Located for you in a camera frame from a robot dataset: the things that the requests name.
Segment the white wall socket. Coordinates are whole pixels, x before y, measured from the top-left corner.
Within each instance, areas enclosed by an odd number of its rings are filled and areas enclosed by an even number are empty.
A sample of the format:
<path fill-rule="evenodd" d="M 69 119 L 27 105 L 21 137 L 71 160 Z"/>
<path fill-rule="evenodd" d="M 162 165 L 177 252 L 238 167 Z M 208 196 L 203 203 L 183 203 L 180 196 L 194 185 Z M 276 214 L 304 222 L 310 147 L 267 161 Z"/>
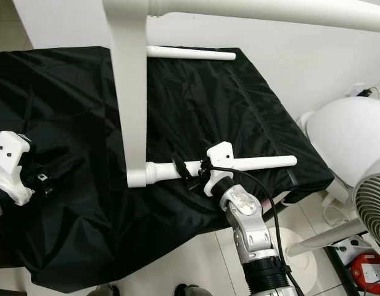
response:
<path fill-rule="evenodd" d="M 380 99 L 380 92 L 376 86 L 367 87 L 365 83 L 355 83 L 350 90 L 349 96 Z"/>

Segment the white round stand base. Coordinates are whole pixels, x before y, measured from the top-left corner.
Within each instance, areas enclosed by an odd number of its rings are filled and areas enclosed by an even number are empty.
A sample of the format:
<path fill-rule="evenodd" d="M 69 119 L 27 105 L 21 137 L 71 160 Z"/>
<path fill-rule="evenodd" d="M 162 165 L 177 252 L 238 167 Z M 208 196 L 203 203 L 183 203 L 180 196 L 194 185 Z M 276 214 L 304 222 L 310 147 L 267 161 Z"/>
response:
<path fill-rule="evenodd" d="M 270 227 L 273 244 L 275 248 L 278 247 L 277 240 L 279 236 L 281 240 L 280 249 L 281 253 L 284 255 L 285 262 L 291 268 L 291 274 L 297 284 L 302 287 L 305 284 L 305 272 L 310 265 L 310 257 L 306 253 L 289 256 L 288 252 L 288 248 L 297 242 L 300 242 L 302 237 L 291 229 L 283 228 L 282 226 L 278 228 L 278 230 L 280 231 L 280 235 L 277 234 L 274 226 Z"/>

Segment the white power adapter box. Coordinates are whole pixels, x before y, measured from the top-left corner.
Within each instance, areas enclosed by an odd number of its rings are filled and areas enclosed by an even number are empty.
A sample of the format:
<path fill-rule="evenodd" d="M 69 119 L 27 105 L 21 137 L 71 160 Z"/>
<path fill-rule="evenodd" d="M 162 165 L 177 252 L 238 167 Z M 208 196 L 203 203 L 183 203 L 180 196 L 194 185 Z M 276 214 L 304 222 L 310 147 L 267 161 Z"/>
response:
<path fill-rule="evenodd" d="M 345 265 L 350 264 L 359 254 L 371 251 L 371 244 L 360 235 L 350 236 L 348 239 L 340 240 L 340 242 L 332 246 L 341 262 Z"/>

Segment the black robot foot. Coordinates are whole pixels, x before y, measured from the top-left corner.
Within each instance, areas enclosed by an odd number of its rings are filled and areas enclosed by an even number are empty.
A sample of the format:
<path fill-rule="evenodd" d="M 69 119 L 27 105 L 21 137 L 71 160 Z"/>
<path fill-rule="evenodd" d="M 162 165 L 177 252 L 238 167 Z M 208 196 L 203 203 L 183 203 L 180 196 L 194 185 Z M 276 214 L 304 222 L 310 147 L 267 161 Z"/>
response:
<path fill-rule="evenodd" d="M 122 296 L 119 288 L 113 284 L 103 284 L 97 286 L 87 296 Z"/>
<path fill-rule="evenodd" d="M 198 285 L 179 284 L 174 289 L 173 296 L 212 296 L 212 293 Z"/>

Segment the black right robot foot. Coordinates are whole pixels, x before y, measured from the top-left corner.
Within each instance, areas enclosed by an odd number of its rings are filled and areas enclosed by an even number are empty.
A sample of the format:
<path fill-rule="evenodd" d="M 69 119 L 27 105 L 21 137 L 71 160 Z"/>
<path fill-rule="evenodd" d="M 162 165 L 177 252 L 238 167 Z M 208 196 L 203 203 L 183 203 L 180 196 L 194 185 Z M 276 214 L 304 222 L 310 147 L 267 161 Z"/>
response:
<path fill-rule="evenodd" d="M 174 289 L 173 296 L 212 296 L 212 293 L 198 285 L 179 284 Z"/>

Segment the grey fan head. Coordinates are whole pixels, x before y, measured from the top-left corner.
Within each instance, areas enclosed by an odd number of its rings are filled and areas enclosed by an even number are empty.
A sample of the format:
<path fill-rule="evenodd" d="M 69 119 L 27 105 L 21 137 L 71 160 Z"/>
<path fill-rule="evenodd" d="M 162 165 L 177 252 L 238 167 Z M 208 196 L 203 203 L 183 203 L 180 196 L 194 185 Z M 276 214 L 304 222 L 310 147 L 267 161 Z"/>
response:
<path fill-rule="evenodd" d="M 360 221 L 380 245 L 380 172 L 361 180 L 353 199 Z"/>

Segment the white stand pole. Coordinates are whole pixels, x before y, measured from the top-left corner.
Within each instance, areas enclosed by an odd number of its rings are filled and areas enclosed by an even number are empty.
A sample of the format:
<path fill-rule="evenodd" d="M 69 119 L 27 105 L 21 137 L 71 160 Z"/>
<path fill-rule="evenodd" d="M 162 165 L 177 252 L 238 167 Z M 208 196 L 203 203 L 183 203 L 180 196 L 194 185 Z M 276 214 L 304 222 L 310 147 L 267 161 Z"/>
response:
<path fill-rule="evenodd" d="M 343 224 L 329 229 L 328 231 L 314 235 L 308 239 L 298 242 L 297 244 L 289 246 L 286 249 L 286 254 L 290 257 L 297 256 L 301 253 L 314 251 L 315 249 L 320 249 L 329 245 L 336 244 L 341 240 L 348 239 L 348 237 L 352 237 L 353 235 L 357 235 L 366 231 L 367 229 L 360 219 L 347 221 Z"/>

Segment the black left robot foot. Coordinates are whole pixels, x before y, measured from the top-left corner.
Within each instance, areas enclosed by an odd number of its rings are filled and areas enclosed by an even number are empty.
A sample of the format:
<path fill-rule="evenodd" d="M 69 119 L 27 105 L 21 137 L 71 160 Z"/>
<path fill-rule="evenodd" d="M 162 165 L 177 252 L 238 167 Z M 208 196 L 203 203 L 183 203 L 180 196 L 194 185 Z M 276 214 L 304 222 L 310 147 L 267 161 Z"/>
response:
<path fill-rule="evenodd" d="M 119 288 L 113 284 L 103 284 L 97 286 L 87 296 L 122 296 Z"/>

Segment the white rounded appliance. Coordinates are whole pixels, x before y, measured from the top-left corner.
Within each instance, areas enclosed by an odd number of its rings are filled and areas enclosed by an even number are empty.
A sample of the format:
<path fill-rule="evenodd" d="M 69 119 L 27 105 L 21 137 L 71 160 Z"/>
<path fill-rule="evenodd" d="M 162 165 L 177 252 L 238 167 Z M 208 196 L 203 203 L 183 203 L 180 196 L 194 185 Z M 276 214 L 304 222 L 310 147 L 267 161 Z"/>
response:
<path fill-rule="evenodd" d="M 298 124 L 345 185 L 380 176 L 380 101 L 345 97 L 301 115 Z"/>

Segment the red round canister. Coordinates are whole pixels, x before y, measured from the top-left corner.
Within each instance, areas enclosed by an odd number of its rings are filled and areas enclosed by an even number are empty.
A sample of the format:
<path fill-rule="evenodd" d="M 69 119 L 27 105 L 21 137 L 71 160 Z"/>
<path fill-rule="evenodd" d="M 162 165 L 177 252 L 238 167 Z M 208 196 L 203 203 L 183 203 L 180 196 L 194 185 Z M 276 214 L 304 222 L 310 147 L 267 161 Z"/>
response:
<path fill-rule="evenodd" d="M 380 254 L 357 255 L 350 263 L 350 273 L 356 286 L 366 294 L 380 296 Z"/>

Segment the black cloth table cover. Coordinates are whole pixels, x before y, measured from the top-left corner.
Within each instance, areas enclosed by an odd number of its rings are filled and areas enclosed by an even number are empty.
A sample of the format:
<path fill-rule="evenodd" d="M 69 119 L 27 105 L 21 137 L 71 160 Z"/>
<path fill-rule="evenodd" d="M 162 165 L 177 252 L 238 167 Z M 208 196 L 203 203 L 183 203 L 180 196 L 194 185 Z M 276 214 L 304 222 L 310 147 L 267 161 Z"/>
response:
<path fill-rule="evenodd" d="M 239 49 L 234 61 L 149 59 L 147 159 L 201 160 L 222 141 L 236 157 L 294 155 L 292 167 L 235 180 L 297 203 L 334 179 Z M 1 201 L 0 247 L 34 284 L 64 293 L 122 279 L 199 234 L 228 226 L 218 201 L 187 181 L 129 188 L 109 50 L 0 52 L 0 131 L 58 150 L 52 191 Z"/>

